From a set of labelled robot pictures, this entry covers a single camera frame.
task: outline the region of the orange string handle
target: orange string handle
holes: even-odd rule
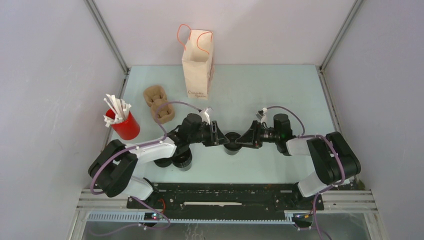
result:
[[[208,34],[208,33],[210,33],[210,41],[212,42],[212,37],[214,36],[214,33],[213,33],[213,32],[211,32],[211,31],[207,31],[207,32],[204,32],[204,33],[202,33],[202,34],[200,34],[200,35],[199,35],[199,37],[197,38],[197,42],[196,42],[196,44],[197,44],[197,47],[198,47],[200,50],[202,50],[203,52],[206,52],[206,53],[209,55],[209,52],[208,52],[208,51],[206,51],[205,49],[203,49],[203,48],[199,47],[199,38],[200,38],[200,36],[202,36],[203,34]]]
[[[176,31],[176,39],[184,47],[184,51],[185,51],[186,45],[180,40],[180,37],[178,37],[178,34],[180,33],[180,29],[181,29],[182,26],[186,26],[188,29],[190,29],[190,35],[188,35],[188,40],[190,40],[190,37],[192,36],[192,28],[189,27],[189,25],[187,25],[187,24],[181,24],[178,28],[178,31]]]

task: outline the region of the red cup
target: red cup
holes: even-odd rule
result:
[[[107,110],[106,116],[115,119],[115,113],[112,109]],[[134,116],[129,112],[128,118],[121,122],[111,125],[113,130],[123,139],[131,140],[136,138],[140,133],[140,125],[137,123]]]

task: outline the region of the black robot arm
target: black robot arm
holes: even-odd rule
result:
[[[279,153],[290,156],[287,151],[286,142],[294,139],[293,131],[290,125],[289,116],[279,113],[273,117],[274,127],[267,127],[257,120],[253,121],[249,129],[241,135],[234,143],[242,147],[259,149],[263,143],[275,143]]]

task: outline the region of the aluminum frame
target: aluminum frame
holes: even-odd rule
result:
[[[68,240],[82,240],[87,222],[128,222],[138,223],[148,209],[127,209],[127,195],[120,194],[109,198],[106,195],[92,195],[83,189],[75,210]],[[322,194],[325,214],[355,213],[363,214],[371,240],[386,240],[382,221],[370,190],[333,190]],[[286,220],[228,221],[202,219],[170,219],[171,223],[225,223],[225,224],[294,224],[294,214],[303,211],[284,211]]]

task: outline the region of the purple cable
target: purple cable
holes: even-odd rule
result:
[[[322,193],[324,193],[324,192],[326,192],[326,191],[328,191],[328,190],[330,190],[330,189],[332,189],[333,188],[333,186],[332,185],[330,185],[330,186],[327,186],[326,188],[324,188],[322,191],[320,191],[319,193],[317,193],[316,195],[315,195],[315,197],[313,198],[313,203],[312,203],[312,212],[313,212],[313,220],[315,221],[315,228],[316,228],[316,231],[318,232],[318,235],[319,235],[319,239],[323,239],[323,236],[321,235],[321,231],[323,232],[323,233],[325,233],[325,231],[323,231],[323,230],[321,230],[320,229],[320,227],[318,226],[318,220],[317,220],[317,199],[318,199],[318,196],[320,195],[320,194],[322,194]]]
[[[339,184],[342,184],[342,183],[344,183],[345,182],[345,178],[346,178],[346,176],[345,176],[345,170],[343,169],[343,165],[342,165],[342,162],[340,161],[340,158],[339,158],[339,156],[337,155],[337,152],[336,152],[336,150],[334,149],[334,147],[333,147],[333,145],[327,140],[327,138],[325,138],[323,135],[319,135],[319,134],[317,134],[317,135],[305,135],[305,136],[301,136],[300,138],[320,138],[320,139],[322,139],[324,142],[325,142],[325,144],[327,144],[327,146],[330,148],[330,150],[331,150],[331,153],[334,155],[334,158],[335,158],[335,161],[337,162],[337,165],[338,165],[338,167],[340,168],[340,172],[341,172],[341,180],[339,181],[339,182],[336,182],[335,184],[336,185],[339,185]],[[328,190],[330,190],[330,189],[332,189],[333,188],[333,186],[332,185],[330,185],[330,186],[327,186],[326,188],[324,188],[323,190],[321,190],[319,193],[317,193],[316,195],[315,195],[315,197],[313,198],[313,203],[312,203],[312,212],[313,212],[313,220],[315,221],[315,227],[316,227],[316,231],[318,232],[318,235],[319,235],[319,238],[322,240],[323,239],[323,236],[321,235],[321,231],[323,232],[323,233],[325,233],[323,230],[321,230],[320,229],[320,227],[318,226],[318,220],[317,220],[317,199],[318,199],[318,196],[320,195],[320,194],[322,194],[322,193],[324,193],[324,192],[326,192],[326,191],[328,191]]]
[[[270,106],[270,107],[267,107],[267,109],[284,109],[287,112],[291,113],[291,115],[293,115],[299,121],[300,125],[302,126],[302,134],[299,135],[299,137],[305,135],[305,125],[294,112],[292,112],[291,110],[289,110],[288,108],[283,107],[283,106]]]
[[[316,227],[311,227],[311,228],[309,228],[309,227],[299,227],[296,223],[294,224],[294,226],[297,229],[299,229],[300,231],[312,230],[312,229],[316,230],[317,229]],[[333,240],[328,232],[326,232],[324,230],[322,230],[322,232],[328,237],[329,240]]]
[[[189,104],[189,103],[186,103],[186,102],[182,102],[182,101],[169,101],[169,102],[165,102],[164,104],[162,104],[162,105],[160,105],[157,109],[156,109],[156,112],[155,112],[155,115],[154,115],[154,121],[159,125],[159,127],[162,129],[162,131],[163,131],[163,137],[162,137],[162,139],[161,139],[161,141],[163,141],[164,139],[166,139],[167,138],[167,131],[165,130],[165,128],[164,128],[164,126],[162,126],[162,124],[159,122],[159,120],[158,120],[158,113],[160,112],[160,110],[162,109],[162,108],[164,108],[165,106],[167,106],[167,105],[169,105],[169,104],[183,104],[183,105],[186,105],[186,106],[189,106],[189,107],[192,107],[192,108],[194,108],[194,109],[196,109],[197,111],[200,111],[201,109],[200,108],[198,108],[198,107],[195,107],[195,106],[193,106],[193,105],[191,105],[191,104]],[[104,193],[104,191],[94,191],[94,185],[96,184],[96,180],[97,180],[97,178],[99,177],[99,175],[100,175],[100,173],[106,168],[106,166],[108,165],[108,164],[110,164],[116,157],[118,157],[119,155],[121,155],[121,154],[123,154],[123,153],[125,153],[125,152],[128,152],[128,151],[130,151],[130,150],[133,150],[133,149],[135,149],[135,148],[137,148],[137,147],[139,147],[139,148],[142,148],[142,147],[146,147],[146,146],[149,146],[149,145],[153,145],[153,144],[157,144],[157,143],[159,143],[160,141],[158,141],[158,140],[156,140],[156,141],[151,141],[151,142],[146,142],[146,143],[142,143],[142,144],[139,144],[139,145],[135,145],[135,146],[130,146],[130,147],[128,147],[128,148],[124,148],[124,149],[122,149],[122,150],[120,150],[119,152],[117,152],[117,153],[115,153],[114,155],[112,155],[107,161],[105,161],[104,163],[103,163],[103,165],[97,170],[97,172],[95,173],[95,175],[93,176],[93,179],[92,179],[92,181],[91,181],[91,184],[90,184],[90,192],[92,193],[92,194],[94,194],[94,195],[100,195],[100,194],[103,194]]]
[[[343,165],[342,162],[340,161],[339,155],[337,155],[336,150],[334,149],[333,145],[327,140],[327,138],[325,138],[323,135],[305,135],[305,136],[301,136],[301,139],[305,139],[305,138],[320,138],[322,139],[327,146],[330,148],[331,153],[334,155],[335,161],[337,162],[338,168],[340,169],[340,174],[341,174],[341,180],[339,182],[336,182],[335,185],[340,185],[343,184],[345,182],[345,170],[343,169]]]
[[[135,199],[137,202],[141,203],[143,206],[145,206],[146,208],[152,210],[153,212],[161,215],[167,222],[168,224],[166,226],[161,226],[161,227],[152,227],[152,226],[145,226],[148,229],[154,229],[154,230],[163,230],[163,229],[167,229],[169,228],[169,226],[171,225],[171,221],[169,218],[167,218],[167,216],[165,216],[162,212],[154,209],[153,207],[147,205],[147,203],[143,202],[142,200],[136,198],[136,197],[132,197],[133,199]]]
[[[160,211],[158,211],[158,210],[150,207],[149,205],[147,205],[146,203],[144,203],[142,200],[140,200],[140,199],[138,199],[136,197],[132,197],[132,198],[135,199],[137,202],[141,203],[143,206],[145,206],[149,210],[152,210],[153,212],[161,215],[167,221],[168,224],[166,226],[161,226],[161,227],[152,227],[152,226],[143,225],[141,223],[132,223],[132,224],[125,225],[123,227],[120,227],[118,229],[115,229],[115,230],[110,231],[110,232],[107,232],[107,233],[100,233],[100,234],[99,233],[94,233],[91,229],[88,229],[88,232],[91,235],[96,236],[96,237],[106,237],[106,236],[113,235],[113,234],[115,234],[115,233],[117,233],[117,232],[119,232],[119,231],[121,231],[123,229],[130,228],[130,227],[144,227],[144,228],[153,229],[153,230],[163,230],[163,229],[169,228],[169,226],[171,225],[171,221],[170,221],[169,218],[167,218],[167,216],[165,216],[162,212],[160,212]]]

